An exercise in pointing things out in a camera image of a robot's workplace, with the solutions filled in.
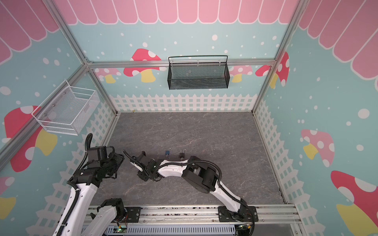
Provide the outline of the teal padlock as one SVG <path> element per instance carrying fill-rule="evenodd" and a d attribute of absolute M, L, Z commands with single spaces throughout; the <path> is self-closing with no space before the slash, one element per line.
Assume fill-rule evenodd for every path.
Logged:
<path fill-rule="evenodd" d="M 168 157 L 171 152 L 172 152 L 172 148 L 169 148 L 168 150 L 166 150 L 165 151 L 165 157 Z"/>

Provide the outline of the black padlock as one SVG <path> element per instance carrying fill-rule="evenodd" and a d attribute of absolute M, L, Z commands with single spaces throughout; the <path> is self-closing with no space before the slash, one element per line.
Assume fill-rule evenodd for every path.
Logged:
<path fill-rule="evenodd" d="M 186 149 L 184 149 L 182 152 L 179 153 L 179 158 L 180 158 L 181 161 L 183 161 L 185 159 L 187 152 L 188 151 Z"/>

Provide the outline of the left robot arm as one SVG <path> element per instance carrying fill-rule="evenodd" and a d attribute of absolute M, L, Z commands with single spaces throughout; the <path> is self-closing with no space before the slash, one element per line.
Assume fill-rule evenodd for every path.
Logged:
<path fill-rule="evenodd" d="M 71 187 L 69 200 L 59 220 L 54 236 L 102 236 L 111 222 L 125 221 L 128 213 L 120 198 L 105 200 L 91 223 L 83 229 L 90 203 L 103 179 L 116 179 L 125 157 L 114 147 L 87 149 L 88 162 L 75 171 L 67 184 Z"/>

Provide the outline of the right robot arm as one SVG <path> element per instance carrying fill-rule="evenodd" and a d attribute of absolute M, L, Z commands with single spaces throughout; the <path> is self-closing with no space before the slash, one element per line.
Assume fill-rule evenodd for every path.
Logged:
<path fill-rule="evenodd" d="M 223 203 L 224 216 L 239 222 L 258 222 L 256 209 L 248 206 L 241 197 L 232 193 L 222 182 L 222 172 L 213 162 L 191 156 L 188 160 L 169 161 L 149 159 L 145 152 L 140 156 L 123 153 L 130 163 L 138 169 L 138 176 L 143 181 L 158 182 L 168 177 L 180 177 L 197 191 L 211 194 Z"/>

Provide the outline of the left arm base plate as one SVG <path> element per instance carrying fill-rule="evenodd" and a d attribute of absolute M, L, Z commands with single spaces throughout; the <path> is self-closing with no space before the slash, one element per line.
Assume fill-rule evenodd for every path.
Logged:
<path fill-rule="evenodd" d="M 141 216 L 141 207 L 121 207 L 117 209 L 114 219 L 117 223 L 138 223 Z"/>

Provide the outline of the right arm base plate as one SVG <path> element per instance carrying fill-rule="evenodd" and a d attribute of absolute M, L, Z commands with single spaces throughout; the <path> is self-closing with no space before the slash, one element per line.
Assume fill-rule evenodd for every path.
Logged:
<path fill-rule="evenodd" d="M 241 205 L 238 212 L 228 210 L 225 206 L 218 207 L 219 222 L 258 222 L 258 213 L 254 206 Z"/>

